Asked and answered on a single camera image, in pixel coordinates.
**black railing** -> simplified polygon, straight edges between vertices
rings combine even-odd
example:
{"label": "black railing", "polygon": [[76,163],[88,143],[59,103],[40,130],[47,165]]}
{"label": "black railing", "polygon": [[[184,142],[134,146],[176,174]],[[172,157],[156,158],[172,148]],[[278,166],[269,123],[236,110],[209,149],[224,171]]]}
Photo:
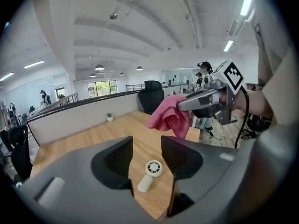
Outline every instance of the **black railing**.
{"label": "black railing", "polygon": [[144,84],[130,84],[126,85],[127,91],[138,91],[145,89]]}

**black office chair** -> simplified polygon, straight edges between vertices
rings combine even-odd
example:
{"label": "black office chair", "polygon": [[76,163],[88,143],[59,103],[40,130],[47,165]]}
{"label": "black office chair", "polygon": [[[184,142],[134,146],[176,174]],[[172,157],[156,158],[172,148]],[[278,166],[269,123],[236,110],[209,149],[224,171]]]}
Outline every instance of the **black office chair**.
{"label": "black office chair", "polygon": [[18,173],[14,176],[14,182],[23,182],[30,177],[32,169],[29,156],[28,127],[26,125],[13,127],[9,130],[8,138],[15,147],[11,153],[11,162]]}
{"label": "black office chair", "polygon": [[138,93],[138,98],[146,114],[152,114],[164,100],[162,85],[156,80],[144,81],[145,89]]}
{"label": "black office chair", "polygon": [[247,132],[248,134],[241,136],[241,139],[247,136],[250,136],[251,138],[256,138],[257,134],[269,128],[270,124],[270,122],[262,121],[260,116],[253,115],[251,119],[247,120],[248,128],[253,131],[244,129],[243,132]]}

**wooden table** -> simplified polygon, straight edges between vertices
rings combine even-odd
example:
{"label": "wooden table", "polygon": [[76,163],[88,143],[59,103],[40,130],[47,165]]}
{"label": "wooden table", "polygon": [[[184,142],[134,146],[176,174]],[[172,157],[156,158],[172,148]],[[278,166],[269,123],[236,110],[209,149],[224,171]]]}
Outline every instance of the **wooden table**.
{"label": "wooden table", "polygon": [[[132,112],[116,118],[112,122],[100,124],[41,146],[34,161],[31,176],[74,149],[132,136],[133,159],[129,167],[129,178],[132,180],[134,198],[154,219],[159,218],[169,205],[173,182],[172,173],[161,155],[161,135],[174,136],[174,133],[148,129],[145,123],[149,117],[150,115],[139,111]],[[190,128],[186,140],[198,142],[199,130]],[[138,191],[137,185],[145,175],[146,163],[152,159],[162,163],[163,173],[154,179],[148,192],[142,193]]]}

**pink cloth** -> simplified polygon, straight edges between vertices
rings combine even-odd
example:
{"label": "pink cloth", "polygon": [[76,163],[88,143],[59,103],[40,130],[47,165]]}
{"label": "pink cloth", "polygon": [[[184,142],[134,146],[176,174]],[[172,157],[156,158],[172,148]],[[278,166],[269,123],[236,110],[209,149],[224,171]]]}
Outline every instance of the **pink cloth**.
{"label": "pink cloth", "polygon": [[146,127],[160,131],[172,129],[178,138],[184,139],[189,130],[189,112],[177,109],[177,103],[184,99],[186,97],[180,95],[165,98],[146,122]]}

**office desk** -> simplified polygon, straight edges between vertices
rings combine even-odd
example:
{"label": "office desk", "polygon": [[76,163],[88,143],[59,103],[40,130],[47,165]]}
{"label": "office desk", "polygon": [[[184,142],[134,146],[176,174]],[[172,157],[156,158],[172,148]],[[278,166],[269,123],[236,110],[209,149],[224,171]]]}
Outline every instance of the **office desk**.
{"label": "office desk", "polygon": [[[129,167],[129,178],[132,180],[135,200],[154,218],[157,219],[167,209],[173,182],[173,176],[161,155],[161,135],[174,136],[173,132],[161,132],[148,129],[145,126],[150,115],[135,111],[112,122],[106,122],[96,127],[41,146],[31,171],[31,176],[38,173],[60,156],[78,148],[99,144],[121,137],[133,137],[133,159]],[[190,128],[186,140],[198,142],[199,130]],[[145,175],[145,165],[156,159],[163,165],[163,173],[155,178],[146,193],[139,192],[137,185]]]}

